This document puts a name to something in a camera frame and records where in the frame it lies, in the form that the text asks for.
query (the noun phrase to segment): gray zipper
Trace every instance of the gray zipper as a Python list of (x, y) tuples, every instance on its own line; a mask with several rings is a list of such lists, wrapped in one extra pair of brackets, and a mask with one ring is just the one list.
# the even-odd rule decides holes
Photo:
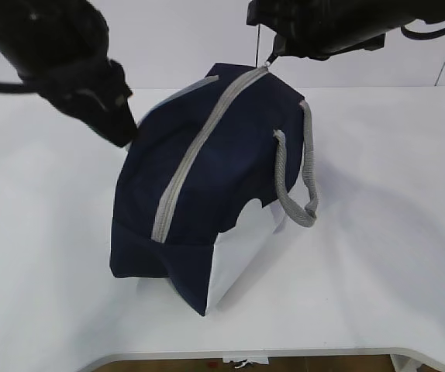
[[(149, 110), (149, 112), (147, 112), (143, 118), (136, 124), (136, 126), (141, 126), (142, 121), (145, 120), (145, 118), (148, 117), (148, 115), (150, 115), (152, 113), (153, 110), (158, 109), (159, 107), (161, 107), (162, 105), (167, 104), (168, 102), (171, 102), (173, 100), (175, 100), (176, 98), (180, 98), (183, 95), (187, 95), (188, 93), (191, 93), (193, 91), (196, 91), (197, 89), (203, 88), (208, 84), (211, 84), (213, 82), (216, 82), (219, 80), (219, 76), (218, 75), (213, 75), (213, 76), (208, 76), (204, 79), (201, 79), (199, 81), (197, 81), (196, 83), (181, 89), (180, 91), (177, 91), (176, 93), (174, 93), (173, 95), (170, 95), (169, 97), (167, 97), (166, 99), (164, 99), (162, 102), (157, 103), (153, 108), (151, 108)], [(126, 152), (129, 152), (129, 148), (131, 147), (131, 142), (128, 143), (126, 145)]]
[(155, 215), (154, 227), (152, 228), (152, 240), (159, 243), (165, 243), (183, 183), (185, 182), (188, 172), (195, 162), (195, 158), (200, 152), (200, 149), (207, 141), (218, 122), (242, 91), (268, 73), (269, 71), (266, 67), (259, 67), (255, 70), (248, 71), (239, 76), (233, 83), (231, 83), (224, 93), (222, 93), (221, 98), (212, 110), (211, 115), (187, 149), (178, 169), (160, 198), (157, 213)]

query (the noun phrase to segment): zipper pull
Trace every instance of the zipper pull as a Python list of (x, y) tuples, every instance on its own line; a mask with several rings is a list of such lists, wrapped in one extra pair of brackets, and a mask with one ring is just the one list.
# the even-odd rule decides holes
[(264, 63), (264, 67), (269, 68), (275, 60), (277, 60), (279, 56), (276, 53), (271, 53), (271, 55), (269, 56), (269, 58), (265, 61)]

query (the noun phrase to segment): black cable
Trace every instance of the black cable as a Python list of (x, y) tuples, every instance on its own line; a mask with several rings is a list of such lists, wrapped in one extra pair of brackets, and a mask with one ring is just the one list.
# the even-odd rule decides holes
[(430, 33), (417, 33), (416, 31), (412, 31), (405, 26), (402, 26), (400, 29), (402, 30), (403, 36), (408, 37), (411, 40), (433, 40), (438, 39), (441, 36), (445, 36), (445, 27)]
[(37, 92), (37, 86), (23, 83), (1, 83), (0, 93), (10, 95), (27, 95)]

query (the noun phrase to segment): navy blue bag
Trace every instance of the navy blue bag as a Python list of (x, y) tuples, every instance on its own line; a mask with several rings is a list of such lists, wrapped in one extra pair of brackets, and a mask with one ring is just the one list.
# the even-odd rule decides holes
[[(305, 209), (288, 193), (302, 178)], [(316, 219), (312, 116), (266, 67), (216, 64), (141, 121), (116, 187), (116, 277), (168, 277), (214, 308), (285, 214)]]

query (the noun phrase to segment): white bag panel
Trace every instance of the white bag panel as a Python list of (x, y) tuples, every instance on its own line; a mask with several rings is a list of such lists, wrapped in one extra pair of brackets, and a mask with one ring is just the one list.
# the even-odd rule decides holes
[[(290, 196), (298, 202), (304, 202), (306, 195), (307, 191), (299, 177)], [(243, 208), (235, 227), (218, 235), (212, 255), (207, 314), (214, 310), (269, 237), (283, 223), (285, 216), (279, 200), (262, 208), (261, 201), (253, 199)]]

